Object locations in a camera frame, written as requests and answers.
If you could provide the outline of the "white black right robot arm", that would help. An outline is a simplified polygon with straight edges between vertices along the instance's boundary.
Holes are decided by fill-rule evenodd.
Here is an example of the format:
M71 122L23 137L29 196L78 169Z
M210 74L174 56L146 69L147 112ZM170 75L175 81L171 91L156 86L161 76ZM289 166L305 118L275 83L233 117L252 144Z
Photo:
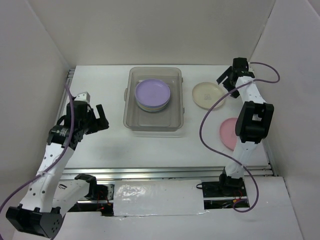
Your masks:
M232 92L233 98L241 97L243 106L235 123L237 136L232 160L223 169L217 184L223 196L238 193L244 186L245 169L253 151L267 137L274 113L274 106L261 96L255 75L249 68L246 58L233 59L230 66L218 79L217 83Z

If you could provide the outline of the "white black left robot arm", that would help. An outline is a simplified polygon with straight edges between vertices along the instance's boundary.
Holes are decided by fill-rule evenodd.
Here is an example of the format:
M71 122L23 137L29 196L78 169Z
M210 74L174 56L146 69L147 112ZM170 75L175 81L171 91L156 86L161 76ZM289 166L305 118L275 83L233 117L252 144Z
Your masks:
M99 117L85 100L73 100L67 104L66 115L49 131L35 179L25 184L28 190L18 206L10 206L5 213L17 231L52 240L78 200L97 200L101 188L92 175L80 173L70 183L60 182L84 135L109 128L103 106L98 104L96 109Z

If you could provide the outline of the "cream plastic plate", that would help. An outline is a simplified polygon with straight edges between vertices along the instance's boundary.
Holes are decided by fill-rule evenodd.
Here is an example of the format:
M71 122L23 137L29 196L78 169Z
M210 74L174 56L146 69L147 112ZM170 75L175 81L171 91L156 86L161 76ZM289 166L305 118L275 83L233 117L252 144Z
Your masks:
M194 86L191 94L196 105L209 110L225 94L225 91L215 83L201 82Z

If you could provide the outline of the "blue plastic plate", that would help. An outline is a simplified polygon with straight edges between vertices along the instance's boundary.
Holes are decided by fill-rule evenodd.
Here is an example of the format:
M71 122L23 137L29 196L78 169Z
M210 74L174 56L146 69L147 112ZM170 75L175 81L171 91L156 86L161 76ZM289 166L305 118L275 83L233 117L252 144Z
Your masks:
M166 106L163 106L160 108L147 108L147 107L140 106L139 108L145 112L155 113L155 112L160 112L160 111L164 110L166 108Z

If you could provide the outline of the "purple plate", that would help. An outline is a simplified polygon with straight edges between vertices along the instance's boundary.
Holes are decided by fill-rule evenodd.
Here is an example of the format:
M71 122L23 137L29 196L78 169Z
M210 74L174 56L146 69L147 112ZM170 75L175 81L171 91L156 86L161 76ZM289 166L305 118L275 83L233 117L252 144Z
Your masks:
M146 79L137 84L134 95L138 103L150 108L159 108L171 98L170 87L160 79Z

